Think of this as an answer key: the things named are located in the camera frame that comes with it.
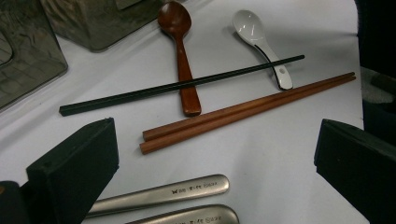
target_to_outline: brown wooden spoon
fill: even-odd
[[[168,2],[160,9],[158,23],[166,33],[173,37],[176,43],[178,80],[192,79],[183,44],[183,38],[191,27],[189,12],[178,2]],[[192,117],[201,114],[201,104],[195,87],[180,90],[180,97],[185,116]]]

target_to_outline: brown chopstick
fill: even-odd
[[[157,129],[148,130],[144,132],[144,138],[147,142],[140,144],[140,149],[143,154],[148,154],[163,147],[168,147],[192,138],[200,133],[208,132],[277,106],[302,99],[320,91],[325,91],[354,79],[354,73],[348,73],[240,105],[233,105],[196,118],[184,119]]]

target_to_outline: black chopstick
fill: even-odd
[[[264,64],[252,66],[252,67],[234,70],[231,72],[220,73],[220,74],[213,75],[213,76],[199,77],[199,78],[195,78],[192,80],[180,81],[180,82],[162,85],[162,86],[158,86],[158,87],[152,87],[152,88],[148,88],[148,89],[144,89],[144,90],[140,90],[140,91],[130,91],[130,92],[126,92],[126,93],[119,94],[119,95],[108,96],[108,97],[104,97],[104,98],[100,98],[100,99],[96,99],[96,100],[90,100],[90,101],[81,102],[81,103],[76,103],[76,104],[72,104],[72,105],[62,105],[59,108],[59,113],[61,113],[62,116],[69,116],[69,115],[74,115],[74,114],[78,114],[78,113],[83,113],[83,112],[87,112],[87,111],[91,111],[91,110],[95,110],[95,109],[112,106],[112,105],[125,104],[128,102],[141,100],[144,98],[148,98],[150,96],[159,95],[159,94],[166,93],[169,91],[177,91],[177,90],[180,90],[183,88],[202,85],[202,84],[205,84],[208,82],[218,81],[218,80],[222,80],[222,79],[225,79],[228,77],[237,77],[237,76],[244,75],[247,73],[262,70],[265,68],[281,65],[284,63],[295,62],[295,61],[301,60],[303,58],[305,58],[304,55],[299,55],[299,56],[279,60],[279,61],[272,62],[272,63],[264,63]]]

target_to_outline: white spoon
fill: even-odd
[[[269,62],[279,60],[265,39],[265,32],[260,18],[251,11],[240,10],[233,15],[233,26],[239,36],[249,45],[258,49]],[[288,70],[284,65],[274,67],[277,85],[282,90],[293,88]]]

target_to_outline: white tabletop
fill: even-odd
[[[294,87],[348,72],[357,80],[144,156],[143,131],[185,118],[176,91],[69,117],[58,110],[177,81],[172,39],[155,22],[101,53],[59,38],[68,72],[0,114],[0,180],[22,185],[29,164],[85,124],[112,117],[120,169],[100,198],[213,174],[226,175],[231,188],[218,196],[84,223],[125,223],[211,203],[230,206],[246,224],[368,223],[314,165],[323,119],[362,128],[354,2],[190,0],[185,6],[192,18],[185,48],[194,77],[265,63],[232,25],[237,10],[249,9],[262,18],[280,59],[305,55],[287,65]],[[203,113],[279,92],[271,75],[264,70],[197,87]]]

